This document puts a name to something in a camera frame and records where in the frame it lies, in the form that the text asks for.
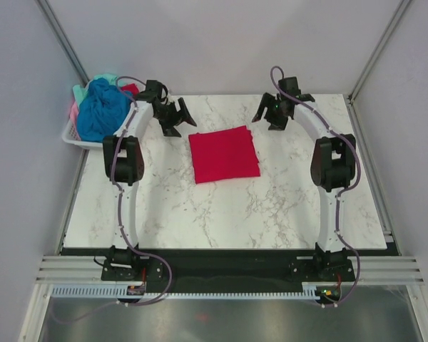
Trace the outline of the white plastic laundry basket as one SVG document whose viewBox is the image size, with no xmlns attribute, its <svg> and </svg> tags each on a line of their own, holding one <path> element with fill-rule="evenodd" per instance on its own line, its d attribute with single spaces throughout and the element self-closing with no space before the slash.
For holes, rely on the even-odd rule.
<svg viewBox="0 0 428 342">
<path fill-rule="evenodd" d="M 115 86 L 123 92 L 121 87 L 129 84 L 126 81 L 127 78 L 118 77 Z M 131 79 L 130 83 L 135 83 L 137 85 L 137 81 L 134 79 Z M 128 136 L 141 139 L 144 136 L 144 132 L 146 131 L 151 118 L 153 117 L 153 110 L 149 103 L 136 101 L 133 99 L 133 95 L 129 98 L 131 99 L 131 106 L 126 119 L 113 135 L 105 136 L 103 142 L 87 142 L 81 140 L 78 135 L 76 125 L 74 125 L 69 118 L 62 134 L 63 141 L 71 145 L 79 146 L 85 150 L 100 150 L 108 139 L 111 140 L 113 138 L 120 137 L 126 138 Z"/>
</svg>

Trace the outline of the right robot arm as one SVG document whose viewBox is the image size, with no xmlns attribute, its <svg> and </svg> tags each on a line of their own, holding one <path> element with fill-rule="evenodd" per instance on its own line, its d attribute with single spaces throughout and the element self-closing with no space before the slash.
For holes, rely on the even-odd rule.
<svg viewBox="0 0 428 342">
<path fill-rule="evenodd" d="M 283 77 L 273 84 L 277 94 L 263 94 L 252 121 L 265 119 L 269 130 L 284 131 L 294 120 L 314 142 L 310 176 L 320 196 L 320 230 L 312 271 L 326 281 L 347 264 L 348 246 L 341 237 L 342 194 L 359 182 L 356 140 L 352 134 L 335 132 L 313 96 L 300 90 L 296 77 Z"/>
</svg>

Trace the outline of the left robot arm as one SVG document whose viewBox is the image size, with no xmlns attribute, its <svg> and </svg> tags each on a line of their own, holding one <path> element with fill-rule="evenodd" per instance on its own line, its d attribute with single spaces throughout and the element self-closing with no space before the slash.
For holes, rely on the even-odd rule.
<svg viewBox="0 0 428 342">
<path fill-rule="evenodd" d="M 155 119 L 167 138 L 179 138 L 176 129 L 182 123 L 197 125 L 183 98 L 170 99 L 166 85 L 147 80 L 145 88 L 136 95 L 119 91 L 131 101 L 131 107 L 120 128 L 103 139 L 103 161 L 107 178 L 118 190 L 116 219 L 118 231 L 113 238 L 114 249 L 127 254 L 149 257 L 138 250 L 136 231 L 136 198 L 139 182 L 145 171 L 140 139 L 149 122 Z"/>
</svg>

